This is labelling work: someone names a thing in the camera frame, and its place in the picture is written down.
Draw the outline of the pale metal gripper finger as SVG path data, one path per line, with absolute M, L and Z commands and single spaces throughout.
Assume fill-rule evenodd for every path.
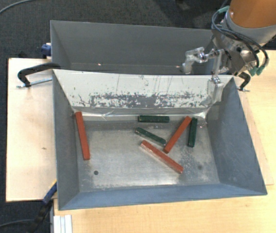
M 182 64 L 182 71 L 185 74 L 192 73 L 192 65 L 194 63 L 204 63 L 207 61 L 206 55 L 204 53 L 204 47 L 199 47 L 193 50 L 185 52 L 185 61 Z
M 203 100 L 200 105 L 208 107 L 220 102 L 222 99 L 223 89 L 224 83 L 221 82 L 219 77 L 209 79 L 207 83 L 207 98 Z

